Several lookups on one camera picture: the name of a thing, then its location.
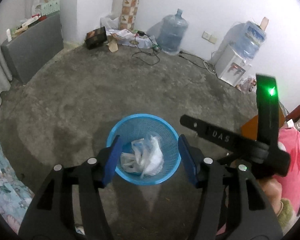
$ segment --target power cord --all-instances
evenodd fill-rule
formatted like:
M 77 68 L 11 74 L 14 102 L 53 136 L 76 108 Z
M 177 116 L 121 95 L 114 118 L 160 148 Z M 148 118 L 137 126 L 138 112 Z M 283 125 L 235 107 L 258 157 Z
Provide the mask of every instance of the power cord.
M 201 60 L 203 61 L 204 67 L 202 67 L 202 66 L 198 65 L 197 63 L 194 63 L 193 61 L 191 61 L 191 60 L 189 60 L 189 59 L 183 57 L 181 54 L 186 54 L 186 55 L 190 55 L 190 56 L 197 57 L 197 58 L 201 59 Z M 185 60 L 191 62 L 192 64 L 196 65 L 196 66 L 199 67 L 199 68 L 203 68 L 203 69 L 208 70 L 208 71 L 209 71 L 211 74 L 213 74 L 213 75 L 216 75 L 216 70 L 215 70 L 214 66 L 213 66 L 211 63 L 205 61 L 204 59 L 202 59 L 202 58 L 200 58 L 200 57 L 198 57 L 198 56 L 196 56 L 196 55 L 193 55 L 193 54 L 190 54 L 190 53 L 186 53 L 186 52 L 180 51 L 179 57 L 184 58 Z
M 137 43 L 137 41 L 136 41 L 137 35 L 139 35 L 139 36 L 141 36 L 141 37 L 147 36 L 147 37 L 149 38 L 149 40 L 150 40 L 151 43 L 152 43 L 152 53 L 149 53 L 149 52 L 146 52 L 146 51 L 142 51 L 142 50 L 138 47 L 138 43 Z M 149 66 L 154 66 L 154 65 L 156 65 L 156 64 L 158 64 L 158 63 L 160 62 L 160 58 L 158 57 L 158 54 L 160 53 L 161 49 L 159 48 L 159 46 L 158 46 L 157 44 L 154 44 L 154 43 L 153 43 L 153 41 L 151 40 L 151 38 L 150 38 L 146 33 L 142 32 L 142 31 L 138 31 L 137 34 L 136 34 L 136 36 L 134 37 L 134 44 L 137 46 L 137 48 L 138 48 L 140 51 L 134 53 L 134 54 L 132 55 L 132 57 L 135 57 L 135 58 L 140 59 L 141 61 L 143 61 L 144 63 L 148 64 Z M 158 60 L 157 60 L 156 63 L 150 64 L 150 63 L 144 61 L 143 59 L 141 59 L 141 58 L 139 58 L 139 57 L 136 57 L 136 55 L 139 54 L 139 53 L 143 53 L 143 54 L 146 54 L 146 55 L 151 56 L 151 57 L 157 57 Z

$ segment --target gray box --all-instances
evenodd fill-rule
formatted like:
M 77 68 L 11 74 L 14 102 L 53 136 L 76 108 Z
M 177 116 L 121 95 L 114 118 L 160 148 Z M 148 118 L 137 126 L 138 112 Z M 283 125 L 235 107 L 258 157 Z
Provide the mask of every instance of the gray box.
M 26 84 L 38 70 L 63 49 L 60 12 L 30 27 L 24 33 L 1 45 L 1 51 L 12 75 Z

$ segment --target plastic bag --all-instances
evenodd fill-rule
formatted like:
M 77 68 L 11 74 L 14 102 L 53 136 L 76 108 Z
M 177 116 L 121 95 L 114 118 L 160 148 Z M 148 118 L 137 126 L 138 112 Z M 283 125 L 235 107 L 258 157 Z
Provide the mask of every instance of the plastic bag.
M 249 76 L 245 79 L 242 79 L 238 85 L 236 85 L 236 88 L 243 93 L 250 93 L 255 91 L 256 85 L 257 81 L 252 76 Z
M 136 47 L 138 45 L 141 49 L 151 49 L 156 44 L 154 36 L 150 36 L 150 39 L 145 36 L 139 36 L 127 29 L 123 30 L 107 30 L 107 36 L 112 35 L 116 38 L 119 45 L 125 45 L 130 47 Z
M 33 0 L 31 15 L 37 15 L 41 13 L 39 5 L 40 5 L 40 0 Z
M 147 136 L 146 139 L 131 142 L 132 153 L 122 153 L 120 157 L 122 168 L 129 173 L 141 173 L 141 178 L 145 175 L 154 176 L 163 167 L 163 155 L 159 146 L 158 136 Z
M 100 19 L 100 27 L 104 26 L 107 30 L 108 29 L 117 30 L 119 28 L 119 23 L 120 23 L 120 17 L 117 17 L 113 20 L 109 17 L 104 17 Z

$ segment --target white plastic bag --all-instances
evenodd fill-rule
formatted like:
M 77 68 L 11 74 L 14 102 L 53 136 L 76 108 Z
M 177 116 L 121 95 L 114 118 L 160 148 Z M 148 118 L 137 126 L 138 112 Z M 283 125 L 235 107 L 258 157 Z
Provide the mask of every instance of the white plastic bag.
M 32 8 L 31 8 L 31 15 L 37 15 L 41 13 L 40 10 L 40 0 L 33 0 Z
M 163 168 L 163 155 L 159 146 L 159 137 L 149 136 L 146 139 L 131 142 L 134 154 L 122 153 L 120 157 L 122 168 L 129 173 L 141 173 L 154 176 Z
M 113 20 L 109 17 L 104 17 L 104 18 L 100 19 L 100 27 L 104 26 L 107 30 L 108 29 L 114 29 L 114 30 L 119 29 L 119 23 L 120 23 L 120 17 L 117 17 Z

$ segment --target checkered tiles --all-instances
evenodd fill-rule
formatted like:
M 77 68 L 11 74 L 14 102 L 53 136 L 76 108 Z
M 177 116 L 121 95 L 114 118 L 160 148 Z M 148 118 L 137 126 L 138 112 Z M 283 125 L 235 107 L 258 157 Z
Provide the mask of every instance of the checkered tiles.
M 128 29 L 133 31 L 134 22 L 138 12 L 139 0 L 123 0 L 120 18 L 120 30 Z

